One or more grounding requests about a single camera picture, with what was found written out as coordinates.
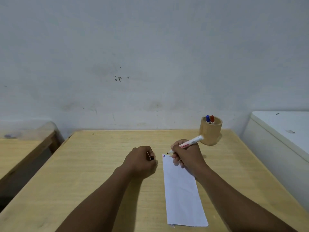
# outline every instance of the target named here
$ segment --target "cylindrical wooden cup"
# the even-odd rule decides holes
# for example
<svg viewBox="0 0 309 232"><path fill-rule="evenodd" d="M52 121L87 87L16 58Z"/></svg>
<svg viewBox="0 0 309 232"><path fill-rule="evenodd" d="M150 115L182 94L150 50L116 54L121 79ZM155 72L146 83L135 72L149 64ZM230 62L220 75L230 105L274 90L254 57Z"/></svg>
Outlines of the cylindrical wooden cup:
<svg viewBox="0 0 309 232"><path fill-rule="evenodd" d="M209 124L206 122L206 118L203 117L201 120L200 131L198 135L203 135L204 140L201 143L213 146L220 141L222 134L220 133L222 126L222 120L218 117L214 117L214 124Z"/></svg>

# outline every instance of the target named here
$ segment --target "blue marker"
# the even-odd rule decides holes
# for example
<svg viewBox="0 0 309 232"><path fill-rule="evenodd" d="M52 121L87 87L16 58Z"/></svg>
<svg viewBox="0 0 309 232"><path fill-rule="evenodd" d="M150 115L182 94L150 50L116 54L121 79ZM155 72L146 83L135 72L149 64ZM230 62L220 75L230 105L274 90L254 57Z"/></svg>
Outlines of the blue marker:
<svg viewBox="0 0 309 232"><path fill-rule="evenodd" d="M211 119L209 118L209 115L206 116L206 122L209 124L211 123Z"/></svg>

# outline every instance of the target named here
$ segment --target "person's left arm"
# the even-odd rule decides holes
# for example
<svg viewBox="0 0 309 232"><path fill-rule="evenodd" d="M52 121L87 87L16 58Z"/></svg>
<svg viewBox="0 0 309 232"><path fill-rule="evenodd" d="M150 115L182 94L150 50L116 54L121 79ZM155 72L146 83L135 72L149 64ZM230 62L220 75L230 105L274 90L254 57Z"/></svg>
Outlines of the person's left arm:
<svg viewBox="0 0 309 232"><path fill-rule="evenodd" d="M94 232L113 229L123 195L133 177L146 178L156 170L157 161L149 146L133 148L123 164L105 183L81 202L56 232Z"/></svg>

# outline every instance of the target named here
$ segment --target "person's left hand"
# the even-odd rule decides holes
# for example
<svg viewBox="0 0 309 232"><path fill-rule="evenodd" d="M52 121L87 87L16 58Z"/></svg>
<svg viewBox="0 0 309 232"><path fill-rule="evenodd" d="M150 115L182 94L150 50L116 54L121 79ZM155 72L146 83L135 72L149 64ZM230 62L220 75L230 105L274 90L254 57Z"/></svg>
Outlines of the person's left hand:
<svg viewBox="0 0 309 232"><path fill-rule="evenodd" d="M147 178L156 171L158 161L155 159L155 154L150 146L141 146L133 148L122 165L134 177Z"/></svg>

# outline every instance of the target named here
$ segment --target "person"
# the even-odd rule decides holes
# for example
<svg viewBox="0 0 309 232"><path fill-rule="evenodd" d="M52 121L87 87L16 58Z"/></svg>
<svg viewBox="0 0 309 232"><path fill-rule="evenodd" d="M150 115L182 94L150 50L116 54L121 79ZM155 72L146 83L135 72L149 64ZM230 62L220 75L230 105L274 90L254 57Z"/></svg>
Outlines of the person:
<svg viewBox="0 0 309 232"><path fill-rule="evenodd" d="M171 146L173 161L195 176L231 231L296 231L225 182L206 164L198 144L180 148L186 141L182 139ZM157 160L149 146L133 148L123 164L68 215L56 232L112 231L130 181L149 177L156 167Z"/></svg>

